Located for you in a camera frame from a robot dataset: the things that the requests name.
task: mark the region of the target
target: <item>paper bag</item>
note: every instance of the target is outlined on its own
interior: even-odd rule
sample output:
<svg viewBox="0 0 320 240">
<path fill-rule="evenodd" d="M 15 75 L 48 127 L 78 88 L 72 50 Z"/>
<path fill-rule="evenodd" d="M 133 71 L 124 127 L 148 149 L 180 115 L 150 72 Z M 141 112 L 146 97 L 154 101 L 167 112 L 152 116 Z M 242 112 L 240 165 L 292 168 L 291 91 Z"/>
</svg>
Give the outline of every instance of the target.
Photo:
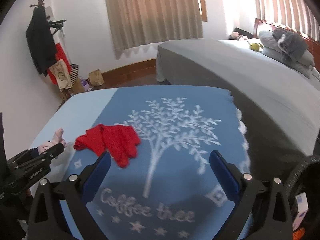
<svg viewBox="0 0 320 240">
<path fill-rule="evenodd" d="M 89 73 L 89 81 L 90 84 L 94 87 L 101 86 L 104 84 L 104 80 L 101 74 L 101 71 L 99 69 L 92 71 Z"/>
<path fill-rule="evenodd" d="M 85 90 L 83 85 L 81 84 L 81 80 L 80 78 L 77 78 L 76 82 L 73 84 L 72 88 L 70 89 L 70 94 L 73 96 L 73 95 L 84 93 L 84 92 Z"/>
</svg>

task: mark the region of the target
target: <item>orange object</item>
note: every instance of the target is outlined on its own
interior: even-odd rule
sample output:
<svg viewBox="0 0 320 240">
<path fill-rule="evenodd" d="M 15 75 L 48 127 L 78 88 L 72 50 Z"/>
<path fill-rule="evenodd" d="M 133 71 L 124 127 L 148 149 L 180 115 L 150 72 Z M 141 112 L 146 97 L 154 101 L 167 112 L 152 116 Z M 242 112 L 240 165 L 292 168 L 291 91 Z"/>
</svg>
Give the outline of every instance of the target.
<svg viewBox="0 0 320 240">
<path fill-rule="evenodd" d="M 303 237 L 306 230 L 304 228 L 300 228 L 293 232 L 293 240 L 300 240 Z"/>
</svg>

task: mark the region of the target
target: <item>yellow toy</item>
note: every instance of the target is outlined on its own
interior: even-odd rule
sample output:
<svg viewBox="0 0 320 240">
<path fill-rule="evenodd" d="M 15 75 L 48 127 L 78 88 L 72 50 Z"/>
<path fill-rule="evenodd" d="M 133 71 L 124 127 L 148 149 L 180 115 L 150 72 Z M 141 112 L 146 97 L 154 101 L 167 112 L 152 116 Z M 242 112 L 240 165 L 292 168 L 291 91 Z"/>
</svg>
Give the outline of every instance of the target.
<svg viewBox="0 0 320 240">
<path fill-rule="evenodd" d="M 250 43 L 248 42 L 250 45 L 250 49 L 254 50 L 254 51 L 260 51 L 260 48 L 263 49 L 263 45 L 259 44 L 259 43 Z"/>
</svg>

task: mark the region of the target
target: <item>red cloth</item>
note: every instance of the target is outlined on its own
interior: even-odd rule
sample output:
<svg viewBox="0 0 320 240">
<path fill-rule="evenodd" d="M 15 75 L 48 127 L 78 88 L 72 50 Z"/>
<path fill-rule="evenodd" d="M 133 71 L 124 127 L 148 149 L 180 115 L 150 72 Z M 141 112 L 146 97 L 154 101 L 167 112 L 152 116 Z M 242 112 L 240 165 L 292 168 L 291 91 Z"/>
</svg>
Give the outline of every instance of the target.
<svg viewBox="0 0 320 240">
<path fill-rule="evenodd" d="M 128 158 L 137 157 L 136 145 L 139 143 L 132 126 L 98 124 L 79 136 L 73 147 L 76 150 L 90 149 L 97 156 L 108 149 L 115 162 L 124 168 L 129 164 Z"/>
<path fill-rule="evenodd" d="M 62 48 L 60 43 L 56 44 L 56 49 L 57 49 L 57 53 L 55 55 L 56 56 L 56 60 L 63 59 L 64 63 L 67 65 L 68 72 L 70 73 L 71 72 L 71 66 L 70 66 L 70 63 L 69 63 L 69 61 L 67 59 L 67 56 L 64 53 L 64 50 L 63 50 L 63 48 Z M 49 74 L 49 77 L 50 77 L 52 83 L 55 84 L 55 85 L 58 85 L 57 79 L 53 75 L 53 73 L 50 71 L 50 69 L 47 69 L 47 72 Z"/>
</svg>

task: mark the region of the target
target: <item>metal screw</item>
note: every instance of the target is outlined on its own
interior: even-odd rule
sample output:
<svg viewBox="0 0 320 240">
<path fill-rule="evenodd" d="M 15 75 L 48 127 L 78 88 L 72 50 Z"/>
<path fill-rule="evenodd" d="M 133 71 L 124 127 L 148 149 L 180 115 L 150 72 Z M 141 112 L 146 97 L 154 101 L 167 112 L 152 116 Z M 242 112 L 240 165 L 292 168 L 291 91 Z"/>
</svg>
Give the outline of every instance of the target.
<svg viewBox="0 0 320 240">
<path fill-rule="evenodd" d="M 42 179 L 42 180 L 40 181 L 40 184 L 41 184 L 41 185 L 45 185 L 45 184 L 47 184 L 47 182 L 48 182 L 47 179 Z"/>
<path fill-rule="evenodd" d="M 251 180 L 251 179 L 252 179 L 252 176 L 251 176 L 249 173 L 243 174 L 243 177 L 244 177 L 246 180 Z"/>
<path fill-rule="evenodd" d="M 77 179 L 78 179 L 78 175 L 76 175 L 76 174 L 70 175 L 70 177 L 69 177 L 70 181 L 76 181 Z"/>
<path fill-rule="evenodd" d="M 274 178 L 273 180 L 275 181 L 276 184 L 280 184 L 281 183 L 281 179 L 279 179 L 279 178 Z"/>
</svg>

